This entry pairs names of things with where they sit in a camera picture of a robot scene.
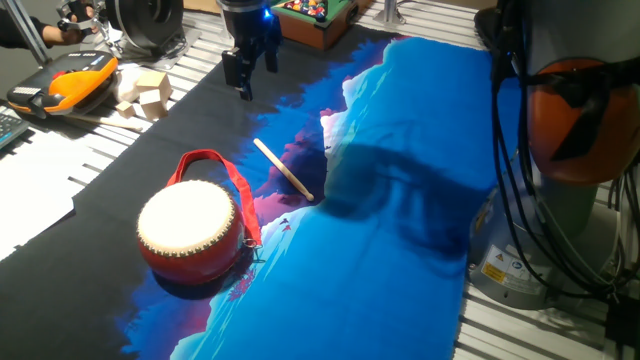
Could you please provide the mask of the person's hand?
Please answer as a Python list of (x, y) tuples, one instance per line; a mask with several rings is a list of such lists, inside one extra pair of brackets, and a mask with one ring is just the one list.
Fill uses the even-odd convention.
[[(94, 17), (95, 9), (92, 4), (87, 1), (82, 1), (82, 9), (84, 14), (81, 16), (81, 20), (87, 20)], [(68, 29), (61, 30), (57, 26), (45, 25), (40, 30), (40, 35), (44, 44), (51, 48), (53, 46), (66, 46), (75, 45), (81, 43), (87, 36), (85, 30)]]

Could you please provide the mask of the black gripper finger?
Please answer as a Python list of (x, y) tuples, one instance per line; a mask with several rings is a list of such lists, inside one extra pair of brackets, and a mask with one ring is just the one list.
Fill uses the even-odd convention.
[(223, 51), (222, 65), (226, 84), (236, 89), (242, 100), (252, 101), (253, 94), (250, 85), (251, 62), (244, 59), (241, 49), (234, 47)]
[(265, 39), (265, 64), (266, 70), (271, 73), (278, 72), (278, 49), (279, 49), (279, 35), (272, 29)]

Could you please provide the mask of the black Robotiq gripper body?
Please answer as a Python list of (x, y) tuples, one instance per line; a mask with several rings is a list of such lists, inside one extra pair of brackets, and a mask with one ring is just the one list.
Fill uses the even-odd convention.
[(279, 35), (279, 46), (282, 44), (279, 18), (270, 8), (231, 8), (222, 14), (234, 46), (241, 49), (245, 58), (259, 58), (265, 53), (265, 39), (272, 29)]

